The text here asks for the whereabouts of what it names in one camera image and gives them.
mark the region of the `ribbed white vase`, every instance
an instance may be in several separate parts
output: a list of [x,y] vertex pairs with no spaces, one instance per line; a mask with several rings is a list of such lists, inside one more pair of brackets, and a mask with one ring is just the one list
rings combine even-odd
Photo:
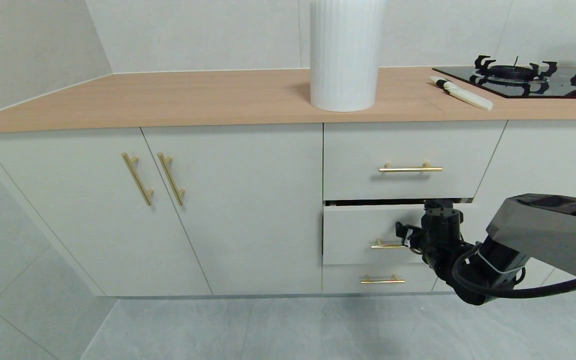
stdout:
[[310,103],[330,112],[375,104],[385,0],[310,4]]

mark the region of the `drawer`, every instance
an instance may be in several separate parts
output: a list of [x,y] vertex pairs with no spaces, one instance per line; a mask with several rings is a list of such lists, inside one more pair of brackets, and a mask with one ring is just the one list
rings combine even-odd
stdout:
[[[464,213],[466,221],[479,208],[475,203],[456,203],[454,207]],[[400,244],[395,223],[421,226],[423,214],[422,204],[325,207],[323,265],[422,263],[421,256],[406,247],[372,246],[377,239],[382,244]]]
[[[324,200],[473,198],[506,121],[324,124]],[[380,172],[442,167],[433,172]]]
[[[366,275],[370,282],[362,284]],[[393,276],[404,282],[390,282]],[[432,291],[436,280],[427,264],[324,265],[322,286],[324,294],[419,293]]]

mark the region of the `gold handle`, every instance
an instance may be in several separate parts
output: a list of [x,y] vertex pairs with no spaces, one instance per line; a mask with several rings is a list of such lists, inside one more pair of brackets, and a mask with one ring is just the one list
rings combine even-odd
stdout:
[[392,274],[392,277],[388,280],[370,280],[370,275],[366,274],[364,280],[361,280],[361,284],[403,284],[406,283],[406,280],[402,280],[397,278],[395,274]]
[[377,239],[375,244],[370,246],[371,249],[406,249],[406,246],[402,244],[384,244],[382,239]]
[[168,183],[172,188],[174,193],[174,198],[176,198],[176,202],[179,204],[179,207],[183,207],[184,202],[181,200],[184,197],[184,193],[186,192],[184,189],[177,189],[177,184],[175,183],[175,179],[172,177],[172,171],[170,171],[170,163],[172,162],[172,157],[164,157],[164,153],[160,152],[157,154],[159,157],[159,161],[161,162],[161,166],[164,168],[164,173],[166,173],[166,178],[168,178]]
[[146,205],[150,207],[151,205],[153,205],[153,203],[151,203],[151,195],[154,193],[154,190],[153,189],[144,190],[144,184],[142,184],[142,180],[140,180],[139,175],[137,175],[137,171],[135,170],[135,164],[137,164],[137,162],[139,161],[139,157],[135,156],[131,159],[125,152],[121,154],[121,157],[123,158],[123,161],[126,162],[126,166],[128,167],[128,170],[130,170],[130,175],[132,175],[135,184],[137,184],[139,192],[141,193],[141,196],[143,196],[143,200],[145,200]]
[[423,166],[402,168],[393,168],[390,162],[386,162],[383,167],[379,168],[380,173],[434,173],[437,171],[444,171],[444,168],[441,166],[430,166],[428,161],[424,162]]

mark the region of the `gas stove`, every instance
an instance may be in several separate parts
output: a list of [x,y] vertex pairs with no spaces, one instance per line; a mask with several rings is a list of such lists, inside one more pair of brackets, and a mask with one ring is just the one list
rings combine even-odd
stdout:
[[576,66],[558,66],[555,61],[529,65],[492,65],[496,60],[479,55],[473,66],[432,68],[504,98],[576,99]]

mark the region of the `cabinet door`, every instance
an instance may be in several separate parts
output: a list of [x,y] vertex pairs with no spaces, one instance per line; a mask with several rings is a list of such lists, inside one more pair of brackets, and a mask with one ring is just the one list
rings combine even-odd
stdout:
[[[464,217],[464,239],[486,239],[486,227],[503,201],[526,193],[576,197],[576,120],[508,122],[475,195],[481,210]],[[530,259],[517,288],[539,287],[552,270]]]
[[0,134],[0,162],[106,295],[210,295],[140,129]]
[[322,125],[143,131],[215,295],[322,291]]

